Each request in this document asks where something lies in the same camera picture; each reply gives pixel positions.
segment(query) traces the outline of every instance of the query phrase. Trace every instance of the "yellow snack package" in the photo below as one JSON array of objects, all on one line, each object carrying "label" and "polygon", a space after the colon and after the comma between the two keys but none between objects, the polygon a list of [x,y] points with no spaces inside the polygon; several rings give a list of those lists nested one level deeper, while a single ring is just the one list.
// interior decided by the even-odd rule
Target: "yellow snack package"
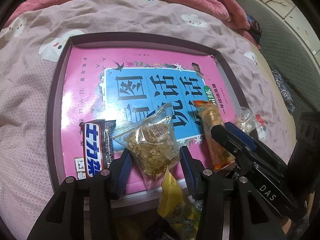
[{"label": "yellow snack package", "polygon": [[212,102],[203,100],[193,101],[193,103],[198,109],[199,116],[202,120],[204,136],[208,143],[213,167],[215,170],[221,169],[232,163],[235,158],[211,137],[211,129],[214,125],[222,124],[224,126],[218,106],[214,105]]},{"label": "yellow snack package", "polygon": [[181,240],[196,239],[200,212],[183,193],[182,188],[168,169],[161,186],[158,214],[167,220]]}]

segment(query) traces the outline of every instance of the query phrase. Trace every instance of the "bed sheet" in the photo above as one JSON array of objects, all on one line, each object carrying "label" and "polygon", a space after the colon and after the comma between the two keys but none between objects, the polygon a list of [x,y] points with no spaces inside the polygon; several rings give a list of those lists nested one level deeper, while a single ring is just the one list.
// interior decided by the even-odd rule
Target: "bed sheet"
[{"label": "bed sheet", "polygon": [[53,194],[45,116],[62,48],[73,35],[117,31],[171,36],[220,51],[251,110],[268,122],[266,144],[285,161],[290,157],[286,120],[270,81],[244,55],[252,50],[249,42],[215,17],[160,0],[72,0],[25,12],[0,34],[0,215],[17,240],[27,238]]}]

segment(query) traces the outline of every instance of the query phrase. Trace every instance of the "snack package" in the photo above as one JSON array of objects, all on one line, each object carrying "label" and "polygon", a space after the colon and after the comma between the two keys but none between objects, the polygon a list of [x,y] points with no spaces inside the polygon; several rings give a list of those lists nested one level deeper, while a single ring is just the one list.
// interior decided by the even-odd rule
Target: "snack package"
[{"label": "snack package", "polygon": [[197,100],[193,101],[193,103],[198,109],[199,116],[202,120],[204,136],[208,143],[213,167],[215,170],[221,169],[232,163],[235,158],[211,137],[211,129],[214,125],[222,124],[224,126],[219,109],[212,102]]},{"label": "snack package", "polygon": [[113,160],[111,129],[116,121],[93,120],[79,124],[83,132],[83,152],[87,178],[107,169]]},{"label": "snack package", "polygon": [[182,188],[168,169],[161,186],[158,214],[167,220],[181,240],[196,239],[200,212],[183,193]]},{"label": "snack package", "polygon": [[238,116],[235,125],[249,135],[256,128],[256,118],[250,109],[241,107],[240,116]]},{"label": "snack package", "polygon": [[171,103],[137,123],[115,129],[112,138],[131,151],[142,171],[147,189],[152,189],[166,169],[171,169],[180,160]]}]

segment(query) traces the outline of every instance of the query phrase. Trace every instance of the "swallow illustration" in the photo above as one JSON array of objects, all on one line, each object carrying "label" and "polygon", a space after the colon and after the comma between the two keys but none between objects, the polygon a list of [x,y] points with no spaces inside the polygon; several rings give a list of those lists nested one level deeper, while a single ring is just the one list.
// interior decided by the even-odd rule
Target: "swallow illustration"
[{"label": "swallow illustration", "polygon": [[194,62],[192,62],[191,65],[192,65],[193,69],[196,71],[197,76],[202,78],[201,76],[203,76],[203,74],[200,71],[199,65],[197,63],[194,63]]},{"label": "swallow illustration", "polygon": [[124,66],[124,63],[122,63],[122,65],[120,65],[118,62],[116,62],[116,61],[113,61],[114,63],[116,63],[116,65],[118,66],[117,68],[113,68],[114,70],[120,70],[120,71],[122,71],[122,69],[123,69],[123,66]]}]

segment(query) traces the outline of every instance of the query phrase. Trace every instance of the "orange snack package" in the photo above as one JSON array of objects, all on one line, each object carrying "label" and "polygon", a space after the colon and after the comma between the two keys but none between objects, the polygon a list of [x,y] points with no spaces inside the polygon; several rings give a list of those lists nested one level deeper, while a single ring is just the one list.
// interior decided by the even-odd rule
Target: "orange snack package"
[{"label": "orange snack package", "polygon": [[208,143],[213,167],[215,170],[221,169],[232,163],[235,158],[211,137],[211,129],[213,126],[219,124],[224,126],[218,106],[214,105],[212,102],[203,100],[193,101],[193,103],[198,109],[198,113],[202,120],[204,136]]}]

